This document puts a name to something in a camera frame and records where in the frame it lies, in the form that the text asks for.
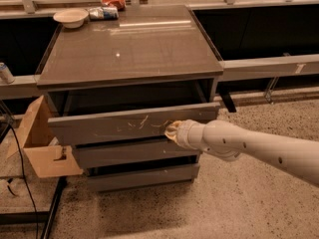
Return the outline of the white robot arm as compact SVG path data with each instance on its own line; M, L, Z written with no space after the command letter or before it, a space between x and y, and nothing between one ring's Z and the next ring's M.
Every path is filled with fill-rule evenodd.
M224 120L192 119L168 125L165 136L186 149L233 161L246 153L288 174L319 185L319 142L252 131Z

